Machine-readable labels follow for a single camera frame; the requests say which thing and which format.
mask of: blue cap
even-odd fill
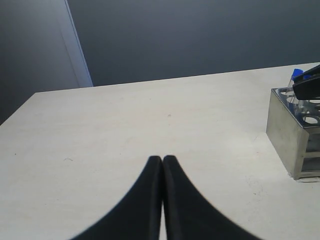
[[[295,68],[295,69],[293,70],[292,75],[291,75],[291,79],[294,81],[294,78],[295,78],[295,77],[297,77],[297,76],[299,76],[300,74],[303,74],[303,73],[304,73],[303,70],[301,70],[301,69],[299,69],[299,68]]]

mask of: white table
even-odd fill
[[[148,156],[167,154],[246,230],[319,239],[320,183],[290,178],[265,134],[270,89],[294,67],[36,93],[0,126],[0,239],[73,237],[117,204]]]

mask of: tabletop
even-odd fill
[[[213,206],[260,238],[319,239],[320,183],[290,178],[265,133],[271,88],[316,65],[34,94],[0,126],[0,239],[70,239],[150,155],[176,155]]]

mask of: white wall trim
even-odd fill
[[[68,52],[74,74],[80,88],[92,87],[93,83],[79,42],[78,34],[67,0],[50,0]]]

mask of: gray wall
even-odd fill
[[[0,124],[36,92],[79,87],[53,7],[0,0]]]
[[[68,0],[93,84],[320,61],[319,0]]]

